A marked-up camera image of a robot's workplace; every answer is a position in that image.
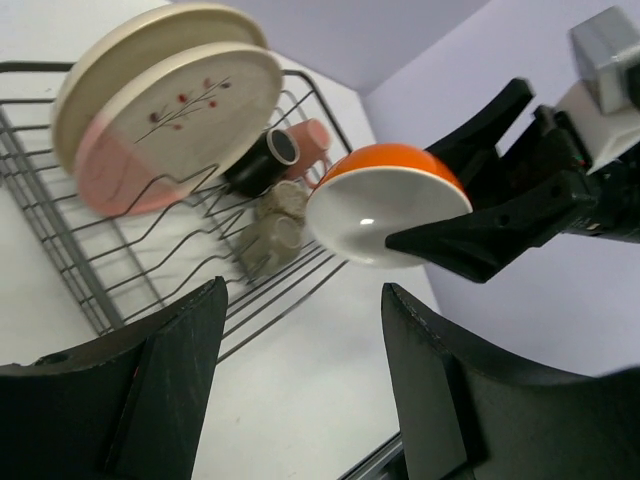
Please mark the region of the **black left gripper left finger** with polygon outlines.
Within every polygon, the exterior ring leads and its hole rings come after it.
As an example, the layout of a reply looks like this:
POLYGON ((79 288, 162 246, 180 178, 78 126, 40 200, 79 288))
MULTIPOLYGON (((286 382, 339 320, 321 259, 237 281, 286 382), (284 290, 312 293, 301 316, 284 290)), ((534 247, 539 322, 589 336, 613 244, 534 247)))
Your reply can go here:
POLYGON ((188 479, 228 307, 221 278, 95 340, 1 369, 5 479, 188 479))

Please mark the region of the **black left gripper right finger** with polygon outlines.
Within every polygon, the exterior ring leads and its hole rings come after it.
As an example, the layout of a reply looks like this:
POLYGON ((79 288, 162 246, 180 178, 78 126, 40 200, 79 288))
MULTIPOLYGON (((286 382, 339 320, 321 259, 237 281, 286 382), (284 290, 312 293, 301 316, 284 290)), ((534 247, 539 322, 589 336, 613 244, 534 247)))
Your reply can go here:
POLYGON ((381 318, 412 479, 635 479, 639 371, 515 355, 387 283, 381 318))

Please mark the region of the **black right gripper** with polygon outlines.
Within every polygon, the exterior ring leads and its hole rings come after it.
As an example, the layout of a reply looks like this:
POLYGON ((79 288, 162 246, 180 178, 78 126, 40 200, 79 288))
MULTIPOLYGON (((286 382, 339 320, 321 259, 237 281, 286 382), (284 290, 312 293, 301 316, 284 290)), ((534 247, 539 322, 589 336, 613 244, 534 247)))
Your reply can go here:
MULTIPOLYGON (((464 170, 495 149, 533 98, 529 82, 513 78, 425 151, 450 170, 464 170)), ((639 146, 593 174, 589 163, 568 115, 541 106, 513 146, 484 167, 481 209, 392 233, 385 246, 485 283, 560 233, 638 243, 639 146)))

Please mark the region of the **orange and white bowl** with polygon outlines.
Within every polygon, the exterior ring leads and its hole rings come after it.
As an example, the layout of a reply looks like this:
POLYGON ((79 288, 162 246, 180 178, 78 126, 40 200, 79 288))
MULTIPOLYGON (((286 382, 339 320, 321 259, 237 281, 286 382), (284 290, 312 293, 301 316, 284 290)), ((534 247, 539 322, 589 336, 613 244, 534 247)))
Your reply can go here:
POLYGON ((365 266, 416 267, 426 261, 386 247, 386 237, 473 211, 462 184, 432 153, 383 143, 336 162, 313 189, 306 224, 327 250, 365 266))

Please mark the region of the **pink ceramic mug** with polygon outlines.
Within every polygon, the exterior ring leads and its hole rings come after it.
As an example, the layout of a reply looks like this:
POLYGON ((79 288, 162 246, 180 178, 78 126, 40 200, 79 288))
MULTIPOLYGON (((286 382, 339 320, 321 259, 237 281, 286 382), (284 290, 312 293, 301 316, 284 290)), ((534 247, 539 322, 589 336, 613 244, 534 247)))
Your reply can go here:
POLYGON ((332 139, 328 129, 320 120, 311 118, 287 128, 285 132, 295 140, 299 150, 299 158, 293 166, 286 170, 284 179, 293 181, 302 178, 310 189, 315 189, 319 185, 319 181, 312 181, 308 177, 308 172, 313 165, 318 161, 322 163, 321 178, 331 168, 327 152, 332 139))

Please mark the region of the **grey-green ceramic cup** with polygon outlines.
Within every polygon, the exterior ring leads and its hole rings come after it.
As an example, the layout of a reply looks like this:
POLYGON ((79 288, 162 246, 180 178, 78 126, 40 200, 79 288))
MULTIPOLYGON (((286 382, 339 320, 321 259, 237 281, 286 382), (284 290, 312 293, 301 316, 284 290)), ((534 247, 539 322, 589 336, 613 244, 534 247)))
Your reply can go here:
POLYGON ((302 228, 288 216, 269 214, 240 234, 237 251, 253 278, 270 276, 297 258, 302 249, 302 228))

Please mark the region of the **dark brown mug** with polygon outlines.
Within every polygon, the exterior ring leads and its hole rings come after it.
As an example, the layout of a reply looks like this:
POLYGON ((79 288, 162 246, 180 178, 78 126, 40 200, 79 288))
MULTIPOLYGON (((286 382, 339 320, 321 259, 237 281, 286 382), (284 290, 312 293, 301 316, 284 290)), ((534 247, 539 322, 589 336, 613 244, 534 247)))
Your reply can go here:
POLYGON ((224 173, 227 192, 257 198, 295 165, 299 156, 299 146, 287 131, 267 130, 224 173))

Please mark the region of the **pink and cream plate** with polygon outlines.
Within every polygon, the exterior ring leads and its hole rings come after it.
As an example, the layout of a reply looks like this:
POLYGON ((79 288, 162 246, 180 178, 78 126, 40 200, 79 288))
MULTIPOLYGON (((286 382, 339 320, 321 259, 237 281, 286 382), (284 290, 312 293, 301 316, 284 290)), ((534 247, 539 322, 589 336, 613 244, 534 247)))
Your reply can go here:
POLYGON ((282 83, 269 51, 240 42, 151 66, 91 119, 75 155, 79 198, 103 216, 136 215, 213 183, 261 135, 282 83))

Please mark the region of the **green and cream plate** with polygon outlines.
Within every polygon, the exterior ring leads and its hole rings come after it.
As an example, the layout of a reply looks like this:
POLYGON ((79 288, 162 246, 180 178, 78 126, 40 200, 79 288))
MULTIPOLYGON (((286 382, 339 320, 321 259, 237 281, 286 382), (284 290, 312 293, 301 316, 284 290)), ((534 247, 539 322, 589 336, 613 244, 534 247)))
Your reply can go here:
POLYGON ((88 124, 129 81, 176 53, 220 41, 268 47, 263 30, 249 15, 202 1, 149 10, 102 37, 73 65, 52 107, 51 139, 59 165, 73 172, 88 124))

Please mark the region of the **beige small bowl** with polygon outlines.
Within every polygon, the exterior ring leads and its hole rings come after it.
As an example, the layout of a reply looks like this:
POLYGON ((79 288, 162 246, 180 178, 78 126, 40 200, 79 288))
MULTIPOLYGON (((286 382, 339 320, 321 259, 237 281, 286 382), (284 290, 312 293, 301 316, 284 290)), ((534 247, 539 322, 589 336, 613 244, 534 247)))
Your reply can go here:
POLYGON ((271 214, 282 214, 300 225, 305 224, 308 194, 298 183, 282 180, 261 196, 255 206, 258 219, 271 214))

